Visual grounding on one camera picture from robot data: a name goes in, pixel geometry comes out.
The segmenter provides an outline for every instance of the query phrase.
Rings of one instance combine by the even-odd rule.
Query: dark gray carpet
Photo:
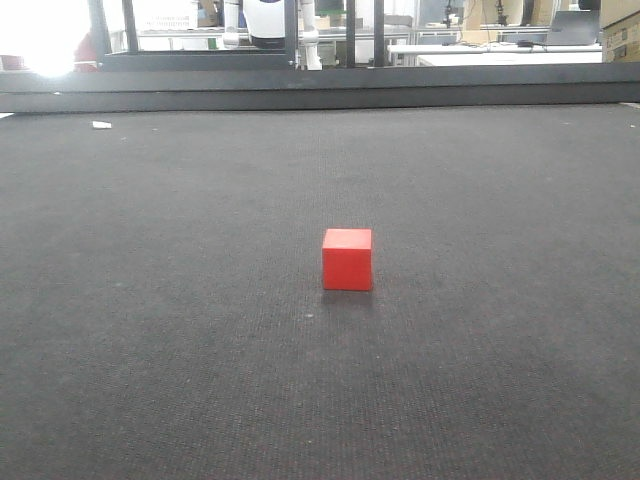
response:
[[[640,478],[638,152],[618,105],[0,120],[0,478]]]

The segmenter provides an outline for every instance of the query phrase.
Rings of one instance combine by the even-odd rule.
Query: red cube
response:
[[[371,230],[330,228],[322,244],[326,290],[371,290]]]

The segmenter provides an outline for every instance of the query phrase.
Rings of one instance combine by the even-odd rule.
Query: white table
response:
[[[602,63],[601,52],[547,53],[483,53],[452,55],[418,55],[421,67],[451,67],[460,65],[547,65],[562,63]]]
[[[394,57],[404,55],[422,66],[527,65],[546,63],[601,63],[602,46],[533,46],[494,43],[471,45],[390,45]]]

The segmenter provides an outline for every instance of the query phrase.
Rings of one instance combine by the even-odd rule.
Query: laptop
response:
[[[546,45],[593,45],[600,34],[598,10],[556,12],[549,27]]]

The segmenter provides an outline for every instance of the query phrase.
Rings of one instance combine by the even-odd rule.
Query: white robot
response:
[[[224,34],[222,43],[225,48],[237,48],[238,13],[240,3],[247,21],[247,30],[251,43],[259,48],[284,48],[284,2],[285,0],[224,0]],[[307,69],[322,70],[318,56],[318,30],[315,25],[316,7],[314,0],[298,0],[304,31],[302,43],[306,50]]]

